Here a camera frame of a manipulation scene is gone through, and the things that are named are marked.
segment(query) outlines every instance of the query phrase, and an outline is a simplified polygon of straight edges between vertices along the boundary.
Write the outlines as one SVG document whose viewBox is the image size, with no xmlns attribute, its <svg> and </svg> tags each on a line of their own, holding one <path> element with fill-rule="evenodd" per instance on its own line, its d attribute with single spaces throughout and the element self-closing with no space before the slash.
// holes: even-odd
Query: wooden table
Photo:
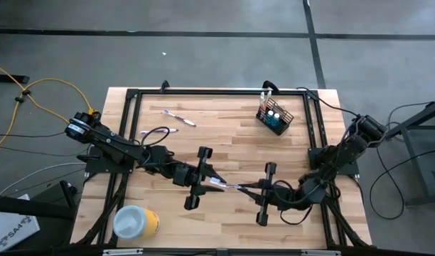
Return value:
<svg viewBox="0 0 435 256">
<path fill-rule="evenodd" d="M 107 93 L 102 123 L 111 130 L 119 130 L 126 90 L 126 87 L 111 87 Z M 319 95 L 329 104 L 339 106 L 335 90 L 320 90 Z M 158 126 L 176 128 L 179 132 L 170 134 L 161 144 L 174 151 L 177 160 L 196 165 L 198 147 L 208 146 L 213 148 L 213 156 L 207 162 L 229 183 L 258 181 L 265 177 L 265 163 L 274 161 L 277 170 L 273 180 L 285 179 L 297 187 L 298 178 L 309 171 L 307 149 L 310 145 L 303 101 L 295 96 L 273 96 L 273 99 L 294 116 L 290 127 L 280 137 L 255 119 L 259 97 L 144 95 L 136 139 L 141 139 L 141 130 Z M 342 114 L 325 105 L 321 105 L 321 109 L 328 143 L 337 144 L 345 130 Z M 190 119 L 197 127 L 189 127 L 163 114 L 162 110 Z M 160 136 L 155 134 L 149 140 Z M 82 238 L 102 212 L 108 180 L 108 174 L 97 174 L 85 184 L 71 242 Z M 343 215 L 358 235 L 371 243 L 358 187 L 346 176 L 339 176 L 336 185 L 342 192 L 339 200 Z M 161 227 L 153 238 L 120 239 L 118 247 L 326 248 L 319 206 L 314 206 L 310 216 L 297 226 L 283 223 L 276 208 L 270 206 L 268 226 L 261 227 L 255 223 L 259 206 L 243 193 L 232 190 L 207 193 L 201 196 L 198 209 L 187 211 L 183 204 L 188 191 L 189 188 L 173 185 L 172 180 L 161 175 L 151 176 L 137 169 L 129 178 L 124 203 L 155 211 Z M 284 217 L 296 222 L 304 213 L 289 210 Z M 106 241 L 112 233 L 112 216 L 109 219 Z M 333 217 L 331 225 L 337 241 Z"/>
</svg>

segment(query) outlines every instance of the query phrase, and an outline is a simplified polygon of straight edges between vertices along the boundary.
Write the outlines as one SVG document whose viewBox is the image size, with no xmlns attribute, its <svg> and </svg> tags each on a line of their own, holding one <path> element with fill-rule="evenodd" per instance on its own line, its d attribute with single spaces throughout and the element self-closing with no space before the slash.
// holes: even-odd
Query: pen holder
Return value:
<svg viewBox="0 0 435 256">
<path fill-rule="evenodd" d="M 294 119 L 293 115 L 283 110 L 271 98 L 268 99 L 266 107 L 262 105 L 259 106 L 259 111 L 255 117 L 278 136 L 289 127 L 291 121 Z"/>
</svg>

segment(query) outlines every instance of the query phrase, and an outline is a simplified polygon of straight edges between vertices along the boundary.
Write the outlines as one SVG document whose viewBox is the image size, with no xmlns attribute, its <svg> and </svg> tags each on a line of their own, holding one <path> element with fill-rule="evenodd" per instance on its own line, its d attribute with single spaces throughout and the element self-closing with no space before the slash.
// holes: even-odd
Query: concrete floor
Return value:
<svg viewBox="0 0 435 256">
<path fill-rule="evenodd" d="M 435 33 L 435 0 L 310 0 L 317 33 Z M 145 31 L 236 31 L 307 33 L 301 0 L 146 0 L 79 1 L 5 0 L 0 27 L 76 28 Z M 435 100 L 435 41 L 318 40 L 326 87 L 337 89 L 343 107 L 386 122 L 398 105 Z M 110 86 L 259 87 L 271 80 L 279 87 L 317 88 L 309 39 L 178 38 L 0 35 L 0 66 L 31 80 L 62 78 L 79 86 L 92 105 L 102 109 Z M 78 94 L 56 83 L 36 85 L 36 99 L 71 117 L 86 110 Z M 15 85 L 0 84 L 0 133 L 10 122 Z M 408 118 L 421 107 L 398 111 Z M 344 115 L 346 124 L 350 117 Z M 14 134 L 52 134 L 65 124 L 32 104 L 23 104 Z M 4 146 L 73 154 L 84 145 L 66 137 L 9 138 Z M 399 142 L 380 147 L 387 166 L 407 159 Z M 77 161 L 0 149 L 0 190 L 44 166 Z M 371 183 L 382 172 L 375 151 L 358 161 L 360 183 L 368 202 Z M 46 181 L 77 166 L 38 175 L 15 188 Z M 406 198 L 419 196 L 411 165 L 394 171 Z M 66 180 L 81 190 L 82 173 Z M 31 196 L 45 184 L 30 189 Z M 387 178 L 374 194 L 385 215 L 399 210 L 399 196 Z M 387 249 L 435 253 L 435 205 L 408 208 L 396 220 L 378 218 L 365 206 L 373 244 Z"/>
</svg>

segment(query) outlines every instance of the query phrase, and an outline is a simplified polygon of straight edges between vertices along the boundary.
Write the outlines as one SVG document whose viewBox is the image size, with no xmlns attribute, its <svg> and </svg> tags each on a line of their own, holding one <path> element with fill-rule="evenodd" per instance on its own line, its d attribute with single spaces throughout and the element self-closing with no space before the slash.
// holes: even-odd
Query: pen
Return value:
<svg viewBox="0 0 435 256">
<path fill-rule="evenodd" d="M 170 132 L 177 132 L 178 129 L 170 129 Z M 141 131 L 140 134 L 147 134 L 149 131 Z M 154 132 L 167 132 L 167 129 L 157 129 Z"/>
<path fill-rule="evenodd" d="M 186 124 L 189 124 L 190 126 L 196 127 L 196 125 L 195 125 L 192 121 L 187 120 L 187 119 L 184 119 L 184 118 L 179 117 L 179 116 L 177 116 L 177 115 L 174 115 L 174 114 L 172 114 L 172 112 L 170 112 L 170 111 L 168 111 L 168 110 L 164 110 L 164 113 L 169 114 L 169 115 L 171 115 L 172 117 L 175 117 L 176 119 L 178 119 L 178 120 L 180 120 L 180 121 L 183 121 L 183 122 L 185 122 Z"/>
</svg>

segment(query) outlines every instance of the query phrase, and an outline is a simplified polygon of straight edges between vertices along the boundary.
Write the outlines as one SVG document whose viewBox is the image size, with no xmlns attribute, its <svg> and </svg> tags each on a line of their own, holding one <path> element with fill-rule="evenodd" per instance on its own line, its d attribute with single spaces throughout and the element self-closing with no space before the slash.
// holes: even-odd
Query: metal stand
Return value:
<svg viewBox="0 0 435 256">
<path fill-rule="evenodd" d="M 435 125 L 420 125 L 435 117 L 435 103 L 420 113 L 410 117 L 403 123 L 389 130 L 386 138 L 401 134 L 409 155 L 414 157 L 426 151 L 435 150 Z M 435 154 L 412 159 L 414 168 L 419 174 L 424 197 L 406 201 L 406 206 L 420 206 L 435 203 Z"/>
</svg>

